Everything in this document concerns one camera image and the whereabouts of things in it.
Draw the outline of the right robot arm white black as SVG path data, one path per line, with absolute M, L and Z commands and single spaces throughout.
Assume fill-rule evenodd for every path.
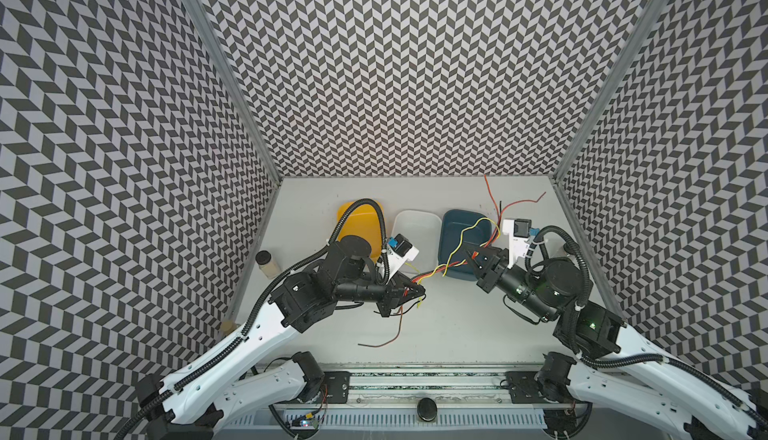
M 504 221 L 506 248 L 461 242 L 478 286 L 523 307 L 519 318 L 552 322 L 566 353 L 546 354 L 534 382 L 554 403 L 600 405 L 678 439 L 764 439 L 767 405 L 686 364 L 621 316 L 590 300 L 593 282 L 575 239 L 528 219 Z

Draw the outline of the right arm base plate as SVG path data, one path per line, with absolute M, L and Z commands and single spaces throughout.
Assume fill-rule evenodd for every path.
M 586 402 L 574 400 L 566 396 L 564 400 L 553 400 L 545 396 L 542 387 L 535 380 L 535 371 L 513 370 L 504 373 L 504 378 L 499 386 L 505 390 L 512 404 L 532 404 L 532 405 L 560 405 L 566 406 L 585 406 Z

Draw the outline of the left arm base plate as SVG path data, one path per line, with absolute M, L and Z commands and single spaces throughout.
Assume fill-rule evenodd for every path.
M 336 405 L 346 404 L 349 398 L 351 372 L 345 370 L 325 371 L 322 378 L 312 379 L 302 390 L 297 400 L 302 403 Z

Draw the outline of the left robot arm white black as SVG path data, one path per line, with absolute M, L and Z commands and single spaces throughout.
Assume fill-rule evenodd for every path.
M 372 207 L 379 220 L 384 218 L 376 201 L 354 201 L 319 251 L 268 284 L 242 325 L 187 366 L 139 381 L 135 386 L 139 410 L 119 428 L 116 438 L 126 438 L 144 422 L 150 439 L 211 439 L 252 410 L 316 399 L 325 373 L 308 351 L 293 354 L 272 370 L 250 371 L 337 311 L 371 302 L 387 318 L 426 294 L 424 286 L 399 271 L 419 254 L 407 237 L 390 237 L 380 228 L 380 254 L 373 258 L 364 238 L 342 236 L 346 221 L 362 206 Z

